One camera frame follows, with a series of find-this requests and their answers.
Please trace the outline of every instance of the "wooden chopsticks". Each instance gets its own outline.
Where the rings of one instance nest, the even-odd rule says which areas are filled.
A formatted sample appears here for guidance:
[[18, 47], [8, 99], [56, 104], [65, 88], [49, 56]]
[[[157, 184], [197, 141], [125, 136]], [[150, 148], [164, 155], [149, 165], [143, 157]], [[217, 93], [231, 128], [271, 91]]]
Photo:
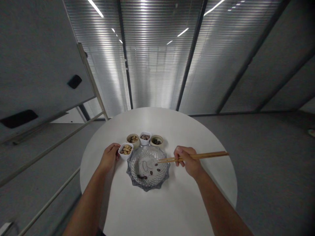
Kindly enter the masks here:
[[[194, 160], [197, 159], [203, 159], [203, 158], [211, 158], [211, 157], [220, 157], [220, 156], [228, 156], [229, 153], [226, 151], [221, 151], [221, 152], [209, 152], [209, 153], [201, 153], [201, 154], [196, 154], [196, 155], [190, 155]], [[159, 163], [166, 163], [166, 162], [179, 162], [183, 161], [184, 159], [180, 158], [178, 160], [175, 160], [175, 157], [171, 158], [165, 158], [165, 159], [160, 159], [158, 160]]]

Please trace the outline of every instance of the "clear glass plate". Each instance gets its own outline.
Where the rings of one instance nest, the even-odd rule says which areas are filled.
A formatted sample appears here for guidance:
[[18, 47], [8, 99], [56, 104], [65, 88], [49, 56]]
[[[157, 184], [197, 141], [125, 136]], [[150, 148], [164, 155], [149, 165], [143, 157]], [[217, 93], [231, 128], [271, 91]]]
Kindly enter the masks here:
[[133, 186], [138, 186], [144, 191], [160, 189], [165, 180], [169, 178], [170, 163], [158, 163], [159, 159], [166, 158], [159, 147], [152, 145], [139, 146], [128, 158], [127, 174]]

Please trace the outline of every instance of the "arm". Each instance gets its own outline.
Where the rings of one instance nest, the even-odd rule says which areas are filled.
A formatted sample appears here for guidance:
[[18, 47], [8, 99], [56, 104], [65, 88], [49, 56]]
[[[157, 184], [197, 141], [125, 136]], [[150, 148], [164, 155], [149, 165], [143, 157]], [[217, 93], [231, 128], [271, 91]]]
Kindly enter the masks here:
[[200, 161], [192, 159], [190, 154], [196, 154], [191, 147], [178, 146], [174, 151], [176, 159], [181, 157], [185, 160], [185, 163], [180, 162], [180, 164], [183, 167], [186, 166], [186, 171], [198, 184], [215, 236], [252, 236], [252, 232], [202, 168]]
[[117, 150], [119, 147], [119, 144], [113, 143], [105, 149], [102, 160], [86, 187], [63, 236], [94, 236], [96, 234], [101, 211], [105, 176], [114, 165], [115, 159], [118, 160], [119, 155], [117, 154]]

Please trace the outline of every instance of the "white bowl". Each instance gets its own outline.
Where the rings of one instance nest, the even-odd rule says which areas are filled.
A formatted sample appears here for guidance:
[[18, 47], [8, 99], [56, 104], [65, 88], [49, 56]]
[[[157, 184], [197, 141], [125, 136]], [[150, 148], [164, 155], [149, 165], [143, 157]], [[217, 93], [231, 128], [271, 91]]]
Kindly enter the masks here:
[[[152, 142], [152, 140], [154, 140], [154, 139], [157, 139], [158, 141], [160, 141], [161, 144], [159, 144], [159, 145], [154, 144], [154, 143]], [[159, 136], [159, 135], [153, 135], [153, 136], [151, 137], [151, 142], [150, 142], [150, 144], [151, 144], [152, 146], [161, 148], [162, 145], [163, 145], [163, 138], [162, 138], [161, 136]]]
[[[129, 145], [131, 147], [131, 153], [129, 155], [125, 155], [125, 154], [120, 153], [124, 149], [125, 145]], [[134, 150], [134, 146], [131, 143], [123, 143], [120, 145], [120, 148], [118, 149], [118, 153], [119, 153], [120, 157], [126, 161], [131, 156], [133, 150]]]
[[134, 146], [134, 150], [136, 150], [140, 145], [140, 138], [137, 134], [130, 134], [127, 136], [127, 143], [130, 143], [128, 140], [130, 140], [133, 136], [136, 136], [138, 140], [135, 143], [131, 143]]
[[[141, 138], [141, 136], [144, 135], [144, 134], [150, 136], [149, 140], [144, 140], [144, 139]], [[150, 132], [146, 132], [146, 131], [141, 132], [141, 134], [139, 135], [139, 140], [140, 140], [141, 145], [142, 146], [149, 145], [150, 144], [150, 140], [151, 140], [151, 136], [152, 136], [152, 134]]]

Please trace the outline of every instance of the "round white table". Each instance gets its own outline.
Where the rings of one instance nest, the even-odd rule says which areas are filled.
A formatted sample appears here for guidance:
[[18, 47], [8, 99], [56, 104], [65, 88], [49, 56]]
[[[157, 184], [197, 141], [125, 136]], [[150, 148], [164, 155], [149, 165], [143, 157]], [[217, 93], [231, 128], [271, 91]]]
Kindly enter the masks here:
[[[131, 133], [142, 131], [164, 138], [162, 149], [173, 156], [177, 145], [193, 147], [197, 153], [224, 151], [215, 135], [193, 118], [163, 108], [138, 108], [106, 122], [93, 135], [83, 154], [80, 170], [84, 192], [100, 163], [104, 149], [113, 142], [123, 143]], [[201, 160], [208, 174], [235, 208], [237, 181], [229, 156]], [[115, 167], [103, 232], [114, 235], [213, 235], [198, 186], [185, 168], [171, 164], [161, 189], [148, 192], [132, 186], [126, 173], [127, 162]]]

